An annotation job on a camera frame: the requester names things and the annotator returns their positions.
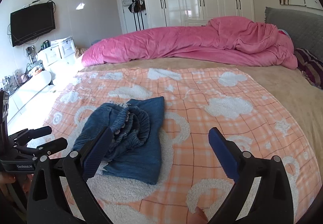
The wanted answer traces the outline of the person left hand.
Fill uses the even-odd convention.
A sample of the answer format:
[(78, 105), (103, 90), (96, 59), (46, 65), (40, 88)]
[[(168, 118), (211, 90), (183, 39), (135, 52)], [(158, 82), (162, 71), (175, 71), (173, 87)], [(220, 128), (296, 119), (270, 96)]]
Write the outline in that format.
[[(22, 184), (22, 190), (25, 194), (29, 193), (31, 182), (33, 179), (33, 174), (27, 175), (26, 179), (24, 180)], [(0, 173), (0, 184), (1, 184), (1, 191), (5, 196), (9, 194), (7, 189), (7, 184), (13, 184), (16, 181), (16, 177), (14, 175), (8, 174), (6, 172)]]

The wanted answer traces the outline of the person right hand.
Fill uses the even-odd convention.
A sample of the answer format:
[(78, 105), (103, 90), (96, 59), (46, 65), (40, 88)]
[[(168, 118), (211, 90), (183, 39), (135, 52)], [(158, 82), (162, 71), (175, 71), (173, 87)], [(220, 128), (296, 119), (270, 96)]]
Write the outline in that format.
[(196, 224), (207, 224), (208, 223), (208, 218), (205, 215), (205, 212), (199, 208), (198, 206), (195, 208), (195, 213), (193, 216), (193, 223)]

